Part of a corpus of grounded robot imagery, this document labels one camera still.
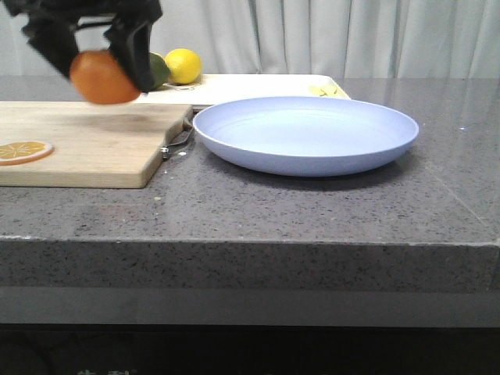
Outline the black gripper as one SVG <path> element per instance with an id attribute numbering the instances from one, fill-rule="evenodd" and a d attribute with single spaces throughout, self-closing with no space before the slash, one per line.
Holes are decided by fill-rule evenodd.
<path id="1" fill-rule="evenodd" d="M 149 59 L 152 24 L 163 15 L 158 1 L 4 1 L 11 16 L 26 14 L 22 32 L 28 44 L 67 80 L 79 54 L 74 30 L 83 17 L 110 25 L 109 49 L 135 87 L 148 93 L 154 84 Z"/>

